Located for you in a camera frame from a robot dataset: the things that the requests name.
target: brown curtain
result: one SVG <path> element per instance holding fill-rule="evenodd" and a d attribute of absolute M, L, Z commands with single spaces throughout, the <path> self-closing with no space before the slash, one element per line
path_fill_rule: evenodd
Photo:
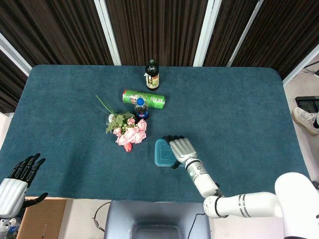
<path fill-rule="evenodd" d="M 20 99 L 26 75 L 0 51 L 0 111 L 14 112 Z"/>
<path fill-rule="evenodd" d="M 0 31 L 31 65 L 112 65 L 93 0 L 2 0 Z"/>
<path fill-rule="evenodd" d="M 192 66 L 207 0 L 107 0 L 123 65 Z"/>
<path fill-rule="evenodd" d="M 258 0 L 223 0 L 204 66 L 226 66 Z"/>
<path fill-rule="evenodd" d="M 271 67 L 285 78 L 318 44 L 318 0 L 266 0 L 232 66 Z"/>

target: white shoe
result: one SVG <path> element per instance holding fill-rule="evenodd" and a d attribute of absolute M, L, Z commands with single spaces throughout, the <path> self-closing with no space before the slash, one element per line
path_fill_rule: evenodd
<path fill-rule="evenodd" d="M 311 135 L 319 134 L 319 128 L 314 127 L 317 113 L 308 113 L 307 111 L 296 107 L 293 110 L 292 116 L 294 121 L 305 127 L 308 133 L 310 133 Z"/>

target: pink flower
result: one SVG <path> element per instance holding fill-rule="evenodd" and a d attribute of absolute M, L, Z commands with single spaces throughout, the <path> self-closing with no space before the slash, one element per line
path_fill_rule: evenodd
<path fill-rule="evenodd" d="M 124 135 L 119 136 L 115 142 L 118 145 L 125 145 L 125 144 L 129 143 L 129 141 L 126 139 L 126 137 Z"/>
<path fill-rule="evenodd" d="M 147 126 L 148 126 L 148 123 L 146 123 L 146 121 L 144 119 L 141 119 L 138 122 L 138 127 L 139 127 L 140 131 L 146 131 Z"/>
<path fill-rule="evenodd" d="M 126 152 L 131 152 L 132 150 L 132 144 L 131 143 L 127 143 L 124 145 L 124 149 Z"/>
<path fill-rule="evenodd" d="M 135 143 L 141 143 L 143 139 L 146 138 L 145 131 L 139 131 L 137 134 L 135 134 Z"/>
<path fill-rule="evenodd" d="M 117 137 L 122 135 L 122 130 L 121 128 L 117 127 L 113 130 L 113 134 L 115 134 Z"/>
<path fill-rule="evenodd" d="M 135 119 L 133 119 L 133 117 L 131 117 L 131 118 L 129 118 L 129 119 L 127 120 L 127 123 L 128 123 L 128 125 L 132 125 L 132 124 L 135 123 Z"/>
<path fill-rule="evenodd" d="M 137 134 L 138 132 L 139 128 L 137 126 L 127 128 L 123 136 L 126 138 L 127 142 L 135 143 L 135 134 Z"/>

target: table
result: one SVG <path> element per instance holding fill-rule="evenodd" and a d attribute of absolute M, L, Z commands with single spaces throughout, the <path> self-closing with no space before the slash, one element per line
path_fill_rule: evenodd
<path fill-rule="evenodd" d="M 278 73 L 252 67 L 160 67 L 148 137 L 125 152 L 105 134 L 95 95 L 118 112 L 124 89 L 148 92 L 144 67 L 39 65 L 32 69 L 0 151 L 0 177 L 27 156 L 46 157 L 28 195 L 202 202 L 183 168 L 154 164 L 155 141 L 187 136 L 226 196 L 274 192 L 285 172 L 308 176 Z"/>

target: green can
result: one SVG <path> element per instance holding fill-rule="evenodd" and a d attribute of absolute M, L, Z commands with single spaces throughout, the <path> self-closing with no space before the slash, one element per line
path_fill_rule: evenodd
<path fill-rule="evenodd" d="M 162 110 L 165 105 L 165 96 L 149 94 L 149 93 L 144 93 L 139 91 L 130 91 L 130 90 L 123 91 L 124 103 L 136 104 L 136 100 L 138 98 L 143 98 L 146 104 L 152 108 Z"/>

